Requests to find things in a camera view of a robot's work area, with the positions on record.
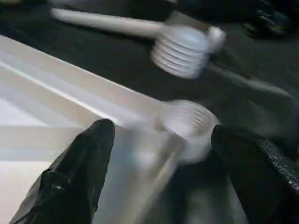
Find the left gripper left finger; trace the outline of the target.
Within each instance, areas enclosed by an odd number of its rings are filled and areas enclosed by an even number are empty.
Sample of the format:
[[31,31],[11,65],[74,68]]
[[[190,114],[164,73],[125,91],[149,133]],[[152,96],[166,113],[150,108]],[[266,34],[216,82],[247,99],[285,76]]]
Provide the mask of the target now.
[[10,223],[90,224],[98,209],[115,125],[95,121],[38,176]]

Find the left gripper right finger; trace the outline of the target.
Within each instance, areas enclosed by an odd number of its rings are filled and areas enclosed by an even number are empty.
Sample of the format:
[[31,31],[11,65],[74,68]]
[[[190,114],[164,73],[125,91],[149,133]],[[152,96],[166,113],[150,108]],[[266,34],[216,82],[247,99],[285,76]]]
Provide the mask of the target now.
[[243,128],[216,125],[211,143],[249,223],[299,222],[299,167],[272,141]]

